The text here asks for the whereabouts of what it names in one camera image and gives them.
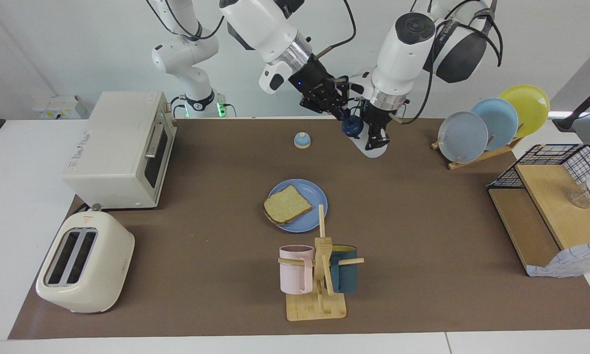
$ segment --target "white wall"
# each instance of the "white wall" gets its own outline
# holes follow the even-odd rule
[[[590,58],[578,69],[568,83],[555,94],[550,108],[553,111],[572,112],[590,95]]]
[[[375,65],[389,27],[412,2],[350,3],[358,35],[322,59],[335,76]],[[213,29],[218,2],[195,0],[194,5],[203,26]],[[340,0],[308,0],[290,20],[312,36],[317,52],[351,31]],[[0,0],[0,23],[0,116],[5,118],[33,118],[34,94],[76,94],[91,110],[104,90],[163,90],[169,98],[182,92],[174,77],[151,63],[151,48],[169,34],[143,0]],[[448,85],[435,78],[425,115],[467,110],[517,83],[538,85],[552,97],[590,57],[590,0],[501,0],[497,23],[505,40],[502,67],[495,69],[495,56],[487,52],[469,80]],[[275,96],[262,92],[259,55],[245,52],[223,29],[217,37],[220,52],[198,66],[239,115],[313,114],[299,107],[295,89],[284,87]],[[421,104],[426,83],[423,72],[409,96],[413,103],[407,115]]]

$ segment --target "toaster oven handle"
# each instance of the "toaster oven handle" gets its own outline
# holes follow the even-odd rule
[[[148,145],[148,149],[146,150],[145,157],[149,159],[155,159],[155,155],[157,154],[157,148],[160,146],[160,141],[162,140],[162,131],[164,130],[164,125],[162,123],[158,123],[153,128],[153,134],[151,135],[151,143]]]

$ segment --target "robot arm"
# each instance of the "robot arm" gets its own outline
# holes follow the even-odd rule
[[[259,85],[272,94],[288,80],[303,95],[300,105],[315,112],[348,117],[347,77],[334,78],[315,59],[312,46],[272,0],[220,0],[236,33],[265,61]]]
[[[350,78],[351,89],[362,96],[364,104],[360,117],[347,119],[343,131],[363,153],[369,157],[382,155],[391,141],[385,132],[387,123],[403,105],[422,68],[448,83],[456,83],[474,72],[487,43],[495,49],[486,35],[491,25],[495,26],[496,4],[497,0],[492,1],[491,7],[481,0],[438,0],[432,4],[430,13],[424,8],[423,12],[403,14],[396,20],[382,45],[375,69]],[[501,50],[496,50],[499,62],[501,53],[502,39]],[[365,138],[366,144],[355,140]]]
[[[218,39],[206,38],[212,31],[201,26],[191,0],[156,0],[156,4],[164,25],[178,35],[152,50],[153,63],[160,71],[180,79],[191,117],[222,115],[218,103],[225,97],[212,89],[205,70],[194,67],[218,53]]]
[[[415,78],[423,67],[434,41],[435,26],[432,18],[423,13],[407,13],[400,16],[389,30],[378,63],[373,70],[352,76],[351,90],[360,94],[364,103],[360,117],[351,117],[343,131],[353,139],[366,139],[355,142],[365,151],[385,148],[391,141],[385,132],[398,108],[402,107],[407,94],[411,92]]]

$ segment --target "slice of bread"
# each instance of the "slice of bread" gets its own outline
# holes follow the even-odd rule
[[[310,210],[312,204],[292,184],[264,201],[264,213],[276,225],[291,222]]]

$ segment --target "gray plate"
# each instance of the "gray plate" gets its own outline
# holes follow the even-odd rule
[[[488,139],[485,122],[472,112],[456,112],[439,128],[439,149],[452,162],[474,161],[485,150]]]

